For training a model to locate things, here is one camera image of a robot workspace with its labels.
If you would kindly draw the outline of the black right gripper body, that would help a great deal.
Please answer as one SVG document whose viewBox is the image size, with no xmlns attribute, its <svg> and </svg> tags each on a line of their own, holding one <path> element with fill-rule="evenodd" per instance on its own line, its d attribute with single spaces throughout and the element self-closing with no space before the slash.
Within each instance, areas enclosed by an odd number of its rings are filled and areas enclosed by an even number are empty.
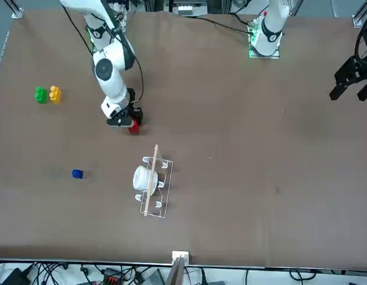
<svg viewBox="0 0 367 285">
<path fill-rule="evenodd" d="M 136 126 L 141 125 L 143 119 L 143 110 L 140 107 L 134 107 L 130 103 L 126 108 L 120 110 L 112 118 L 107 119 L 107 124 L 111 126 Z"/>
</svg>

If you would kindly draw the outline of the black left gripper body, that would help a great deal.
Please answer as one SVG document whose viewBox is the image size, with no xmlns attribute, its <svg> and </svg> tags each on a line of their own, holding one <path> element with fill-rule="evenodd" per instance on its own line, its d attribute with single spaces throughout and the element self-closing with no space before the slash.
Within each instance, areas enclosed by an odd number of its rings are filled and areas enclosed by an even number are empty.
<svg viewBox="0 0 367 285">
<path fill-rule="evenodd" d="M 367 61 L 356 56 L 349 57 L 334 74 L 337 86 L 349 85 L 367 80 Z"/>
</svg>

